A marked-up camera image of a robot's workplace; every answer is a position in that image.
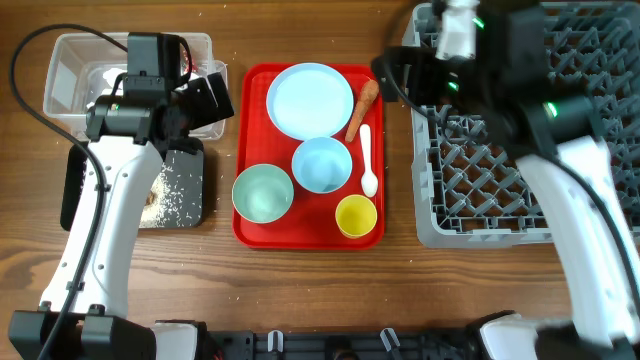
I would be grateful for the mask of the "brown food scrap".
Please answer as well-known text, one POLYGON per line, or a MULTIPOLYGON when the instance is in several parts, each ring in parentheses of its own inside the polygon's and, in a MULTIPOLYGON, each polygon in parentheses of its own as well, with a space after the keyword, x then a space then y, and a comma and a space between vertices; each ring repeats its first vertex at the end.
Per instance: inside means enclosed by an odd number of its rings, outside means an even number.
POLYGON ((153 203, 153 201, 154 201, 154 196, 155 196, 155 195, 154 195, 154 193, 153 193, 153 192, 150 192, 150 193, 148 194, 148 196, 147 196, 147 198, 146 198, 145 206, 149 206, 149 205, 151 205, 151 204, 153 203))

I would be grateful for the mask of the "light blue bowl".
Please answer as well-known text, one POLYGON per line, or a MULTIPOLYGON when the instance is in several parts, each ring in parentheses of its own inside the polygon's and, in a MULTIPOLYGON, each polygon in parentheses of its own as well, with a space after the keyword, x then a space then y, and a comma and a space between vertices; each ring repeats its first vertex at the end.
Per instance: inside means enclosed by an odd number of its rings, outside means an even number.
POLYGON ((293 153, 292 174, 300 186, 315 194, 328 194, 344 186, 352 174, 347 147, 332 137, 301 143, 293 153))

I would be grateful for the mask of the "white rice pile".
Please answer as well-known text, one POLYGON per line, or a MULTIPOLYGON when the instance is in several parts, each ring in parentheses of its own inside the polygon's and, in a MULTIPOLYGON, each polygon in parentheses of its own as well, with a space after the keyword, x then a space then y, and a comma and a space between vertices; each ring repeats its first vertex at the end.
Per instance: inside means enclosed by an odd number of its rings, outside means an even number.
POLYGON ((154 201, 143 208, 141 229, 197 227, 203 217, 204 153, 171 150, 150 192, 154 201))

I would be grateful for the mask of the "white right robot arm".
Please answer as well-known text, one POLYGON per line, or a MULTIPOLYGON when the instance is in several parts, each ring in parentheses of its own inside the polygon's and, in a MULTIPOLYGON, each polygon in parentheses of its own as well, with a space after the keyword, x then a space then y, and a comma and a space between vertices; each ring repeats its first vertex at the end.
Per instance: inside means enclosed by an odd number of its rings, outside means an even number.
POLYGON ((444 1, 436 14, 435 47, 388 44, 372 61, 383 98, 417 112, 445 99, 483 118, 543 212, 572 306, 567 322, 487 318, 476 334, 481 356, 637 358, 639 254, 592 97, 580 83, 549 80, 542 6, 444 1))

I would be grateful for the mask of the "yellow cup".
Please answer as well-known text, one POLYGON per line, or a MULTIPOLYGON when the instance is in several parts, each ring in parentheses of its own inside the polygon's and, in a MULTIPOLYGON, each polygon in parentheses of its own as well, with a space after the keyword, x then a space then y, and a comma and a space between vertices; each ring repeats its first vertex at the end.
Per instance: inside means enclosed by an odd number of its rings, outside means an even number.
POLYGON ((354 194, 338 203, 335 220, 344 236, 355 239, 369 234, 375 228, 378 212, 368 197, 354 194))

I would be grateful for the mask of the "green bowl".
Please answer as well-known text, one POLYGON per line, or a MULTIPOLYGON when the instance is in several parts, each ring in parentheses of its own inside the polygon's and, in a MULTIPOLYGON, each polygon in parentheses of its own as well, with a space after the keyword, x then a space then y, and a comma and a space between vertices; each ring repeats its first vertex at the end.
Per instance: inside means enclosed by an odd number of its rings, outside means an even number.
POLYGON ((294 200, 293 182, 281 168, 257 164, 243 170, 232 187, 236 212, 255 224, 268 224, 282 218, 294 200))

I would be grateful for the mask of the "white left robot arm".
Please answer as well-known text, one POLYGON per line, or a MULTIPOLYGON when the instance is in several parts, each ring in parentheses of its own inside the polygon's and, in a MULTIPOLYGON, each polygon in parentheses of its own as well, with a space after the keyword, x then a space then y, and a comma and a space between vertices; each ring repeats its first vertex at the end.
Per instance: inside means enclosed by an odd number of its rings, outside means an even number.
POLYGON ((220 359, 205 323, 128 317, 128 279, 146 199, 171 152, 204 157, 198 127, 234 109, 218 74, 194 78, 188 42, 133 32, 127 69, 88 110, 87 165, 60 263, 34 311, 15 311, 8 337, 24 359, 220 359))

